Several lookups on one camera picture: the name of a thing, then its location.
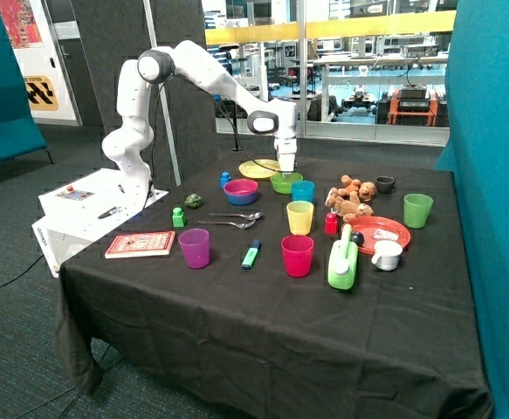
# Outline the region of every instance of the cup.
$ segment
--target cup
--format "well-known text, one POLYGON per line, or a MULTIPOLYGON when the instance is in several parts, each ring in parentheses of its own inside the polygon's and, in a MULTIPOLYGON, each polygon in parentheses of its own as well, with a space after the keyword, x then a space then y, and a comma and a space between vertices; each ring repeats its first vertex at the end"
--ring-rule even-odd
POLYGON ((200 269, 210 262, 210 234, 207 230, 186 230, 178 237, 178 243, 190 268, 200 269))
POLYGON ((308 275, 314 250, 314 241, 309 236, 287 236, 281 240, 281 250, 288 275, 294 278, 308 275))
POLYGON ((379 194, 389 194, 392 192, 396 179, 391 176, 378 176, 375 179, 376 190, 379 194))
POLYGON ((313 223, 314 205, 308 201, 293 201, 287 204, 287 218, 291 234, 306 235, 310 233, 313 223))
POLYGON ((403 222, 412 229, 421 229, 427 223, 433 200, 423 194, 409 194, 403 198, 403 222))
POLYGON ((291 185, 291 195, 294 201, 307 201, 314 199, 314 183, 310 181, 298 181, 291 185))
POLYGON ((391 240, 379 240, 375 243, 375 254, 371 262, 382 271, 393 271, 397 268, 403 247, 391 240))

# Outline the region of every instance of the blue cup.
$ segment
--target blue cup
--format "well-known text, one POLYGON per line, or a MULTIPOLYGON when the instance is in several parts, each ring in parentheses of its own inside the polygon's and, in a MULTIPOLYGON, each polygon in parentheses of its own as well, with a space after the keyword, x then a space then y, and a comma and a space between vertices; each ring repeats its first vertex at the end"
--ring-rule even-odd
POLYGON ((312 202, 314 199, 314 183, 298 181, 291 185, 291 195, 294 201, 312 202))

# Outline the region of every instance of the yellow railing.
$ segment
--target yellow railing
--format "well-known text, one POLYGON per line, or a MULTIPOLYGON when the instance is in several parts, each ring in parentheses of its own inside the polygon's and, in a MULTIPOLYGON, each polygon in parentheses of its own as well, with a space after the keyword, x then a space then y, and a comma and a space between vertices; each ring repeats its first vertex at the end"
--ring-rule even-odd
MULTIPOLYGON (((455 11, 407 13, 392 16, 308 22, 307 38, 402 35, 452 31, 455 11)), ((207 45, 285 41, 299 39, 299 24, 270 24, 248 28, 211 29, 205 32, 207 45)))

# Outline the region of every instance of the stuffed toy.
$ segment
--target stuffed toy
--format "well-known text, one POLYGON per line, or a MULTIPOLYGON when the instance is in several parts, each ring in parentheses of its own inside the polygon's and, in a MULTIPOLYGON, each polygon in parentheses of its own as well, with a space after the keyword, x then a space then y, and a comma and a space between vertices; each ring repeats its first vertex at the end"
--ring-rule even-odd
POLYGON ((359 179, 351 179, 348 175, 341 177, 343 188, 339 189, 340 195, 345 196, 351 192, 357 192, 360 200, 367 203, 376 193, 376 187, 372 182, 361 182, 359 179))
POLYGON ((361 203, 357 191, 347 192, 347 188, 332 188, 325 205, 337 211, 344 222, 358 216, 372 216, 374 211, 369 205, 361 203))

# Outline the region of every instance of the book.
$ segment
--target book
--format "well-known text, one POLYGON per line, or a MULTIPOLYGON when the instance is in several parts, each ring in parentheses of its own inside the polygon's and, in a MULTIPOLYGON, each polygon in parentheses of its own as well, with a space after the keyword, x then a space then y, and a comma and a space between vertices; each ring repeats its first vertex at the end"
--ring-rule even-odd
POLYGON ((170 253, 175 240, 174 231, 132 233, 117 236, 105 252, 105 258, 139 258, 170 253))

